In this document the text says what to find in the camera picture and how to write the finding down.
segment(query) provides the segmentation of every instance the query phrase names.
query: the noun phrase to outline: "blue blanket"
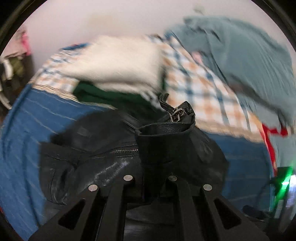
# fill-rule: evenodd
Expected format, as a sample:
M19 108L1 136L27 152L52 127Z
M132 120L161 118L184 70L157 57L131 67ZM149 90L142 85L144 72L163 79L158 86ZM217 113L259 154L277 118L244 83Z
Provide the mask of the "blue blanket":
M97 106L65 100L27 85L4 121L0 139L0 206L16 232L28 240L42 222L44 196L38 179L38 146L80 116L104 111ZM253 204L270 176L270 161L263 143L208 134L230 162L223 195L237 208ZM260 207L268 210L270 190Z

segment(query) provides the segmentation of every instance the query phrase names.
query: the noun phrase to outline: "red fabric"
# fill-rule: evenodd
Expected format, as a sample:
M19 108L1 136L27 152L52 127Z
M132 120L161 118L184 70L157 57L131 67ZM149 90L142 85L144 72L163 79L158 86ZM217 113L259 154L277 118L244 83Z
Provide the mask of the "red fabric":
M288 135L288 131L287 131L287 128L285 127L281 127L281 132L279 133L278 130L276 128L273 128L273 129L269 129L266 125L262 124L262 128L263 128L263 132L264 132L264 141L265 141L265 144L267 146L267 149L268 149L268 152L269 152L269 155L270 155L270 159L271 159L271 163L272 163L272 167L273 167L273 170L274 170L274 175L276 176L277 175L277 167L276 167L276 154L275 154L275 151L274 151L274 148L270 142L270 139L269 139L269 135L280 135L282 137L285 137Z

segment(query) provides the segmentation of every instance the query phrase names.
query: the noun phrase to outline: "bed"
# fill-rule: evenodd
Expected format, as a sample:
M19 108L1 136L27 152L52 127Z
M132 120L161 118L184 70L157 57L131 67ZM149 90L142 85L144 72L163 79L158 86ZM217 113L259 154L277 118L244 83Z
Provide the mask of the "bed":
M196 64L176 39L146 38L162 48L169 104L191 102L197 126L218 143L230 162L222 194L240 210L253 205L259 189L273 176L261 123L210 70ZM60 66L74 61L86 46L60 49L48 59L22 91L2 126L0 206L24 240L46 221L45 198L38 180L39 143L48 141L80 116L110 108L79 103L72 95L78 80L59 73ZM269 210L271 203L267 188L259 207Z

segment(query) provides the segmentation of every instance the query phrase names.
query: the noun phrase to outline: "white wall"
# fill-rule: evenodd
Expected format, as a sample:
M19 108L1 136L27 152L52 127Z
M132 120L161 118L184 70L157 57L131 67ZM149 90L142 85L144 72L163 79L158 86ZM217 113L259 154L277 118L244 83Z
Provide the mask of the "white wall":
M251 0L48 0L25 22L36 69L61 47L99 34L161 34L201 7L205 15L224 15L263 28L296 53L279 27Z

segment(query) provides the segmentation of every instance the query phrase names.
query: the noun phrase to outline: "green light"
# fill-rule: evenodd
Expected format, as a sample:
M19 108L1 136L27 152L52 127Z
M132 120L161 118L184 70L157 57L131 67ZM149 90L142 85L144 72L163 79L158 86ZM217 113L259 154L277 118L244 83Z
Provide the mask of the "green light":
M288 186L289 183L290 183L290 178L291 178L290 175L287 176L287 177L285 178L285 180L281 183L281 189L282 189L282 190L285 190L285 189L287 188L287 186Z

